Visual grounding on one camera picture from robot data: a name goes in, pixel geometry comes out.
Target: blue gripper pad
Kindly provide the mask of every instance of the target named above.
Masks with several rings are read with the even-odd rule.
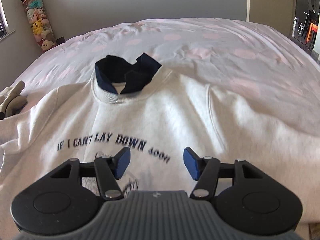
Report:
[[[121,179],[127,169],[130,163],[130,149],[126,147],[124,152],[119,152],[118,154],[121,154],[121,157],[118,159],[118,165],[115,169],[115,179]]]
[[[192,179],[199,180],[199,178],[200,178],[200,169],[199,168],[200,167],[199,167],[199,163],[198,163],[197,156],[195,155],[195,153],[189,152],[187,148],[184,149],[183,162],[184,162],[184,165],[186,166],[186,168],[188,169]]]

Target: pink polka dot bedsheet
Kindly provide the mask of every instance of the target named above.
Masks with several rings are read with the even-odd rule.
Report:
[[[16,80],[26,83],[29,103],[23,112],[58,86],[89,80],[95,62],[106,55],[134,63],[143,52],[177,72],[241,94],[257,112],[320,135],[317,63],[268,26],[227,19],[150,19],[71,38]]]

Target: sweatshirt sleeve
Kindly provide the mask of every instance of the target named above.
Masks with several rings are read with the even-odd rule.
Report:
[[[10,167],[9,165],[4,167],[5,155],[23,154],[23,151],[36,140],[52,113],[85,84],[72,84],[54,89],[29,111],[0,121],[0,163],[2,164],[0,181],[14,166],[14,163],[12,163]]]
[[[211,87],[209,112],[224,151],[221,162],[245,159],[294,192],[303,204],[301,221],[319,221],[320,138],[299,132],[276,117],[255,112],[245,98]]]

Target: window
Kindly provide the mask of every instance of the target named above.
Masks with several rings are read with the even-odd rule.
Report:
[[[2,38],[3,36],[5,36],[7,34],[7,31],[5,29],[2,17],[0,15],[0,38]]]

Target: yellow plush toy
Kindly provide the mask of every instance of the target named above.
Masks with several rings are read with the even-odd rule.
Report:
[[[35,35],[41,34],[44,31],[42,28],[41,19],[37,20],[35,23],[33,23],[33,33]]]

